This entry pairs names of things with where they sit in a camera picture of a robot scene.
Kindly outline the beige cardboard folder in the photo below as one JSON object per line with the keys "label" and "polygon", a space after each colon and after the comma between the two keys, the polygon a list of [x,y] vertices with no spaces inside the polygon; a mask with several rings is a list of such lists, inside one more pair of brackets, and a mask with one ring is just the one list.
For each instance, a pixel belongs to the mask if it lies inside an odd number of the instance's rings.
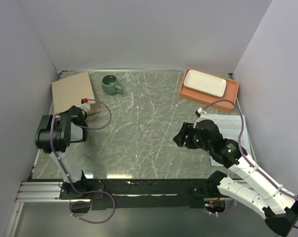
{"label": "beige cardboard folder", "polygon": [[84,98],[95,99],[88,72],[60,79],[53,82],[51,86],[55,114],[64,112],[73,105],[81,106],[81,100]]}

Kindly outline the white printed paper sheets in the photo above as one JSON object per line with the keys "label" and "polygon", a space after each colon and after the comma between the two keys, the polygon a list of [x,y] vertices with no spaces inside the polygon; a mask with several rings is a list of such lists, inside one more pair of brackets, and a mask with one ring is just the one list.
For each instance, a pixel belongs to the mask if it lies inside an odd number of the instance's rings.
{"label": "white printed paper sheets", "polygon": [[[224,138],[232,139],[237,141],[239,133],[241,131],[241,118],[239,115],[216,115],[210,114],[211,120],[218,126],[220,133]],[[244,120],[244,129],[241,136],[241,146],[249,153],[251,153],[250,142],[248,137],[248,132],[246,128],[245,118]]]}

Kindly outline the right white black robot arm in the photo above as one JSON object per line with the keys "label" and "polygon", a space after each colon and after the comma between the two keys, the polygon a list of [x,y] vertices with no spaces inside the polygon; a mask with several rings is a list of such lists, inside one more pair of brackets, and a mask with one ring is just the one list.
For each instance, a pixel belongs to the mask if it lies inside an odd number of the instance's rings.
{"label": "right white black robot arm", "polygon": [[213,197],[229,196],[261,216],[266,225],[286,237],[298,221],[298,195],[288,191],[263,171],[235,140],[223,138],[209,119],[183,123],[173,138],[179,147],[203,149],[218,163],[238,175],[249,187],[238,184],[220,171],[209,178],[207,192]]}

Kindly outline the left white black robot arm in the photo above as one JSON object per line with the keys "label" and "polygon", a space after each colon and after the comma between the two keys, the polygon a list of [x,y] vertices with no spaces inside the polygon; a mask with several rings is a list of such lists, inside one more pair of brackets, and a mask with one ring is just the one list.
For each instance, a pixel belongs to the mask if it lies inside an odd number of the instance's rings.
{"label": "left white black robot arm", "polygon": [[77,198],[86,197],[89,186],[83,170],[75,161],[70,144],[87,140],[86,118],[83,109],[72,106],[62,113],[43,116],[35,134],[37,148],[49,154],[61,170],[62,190]]}

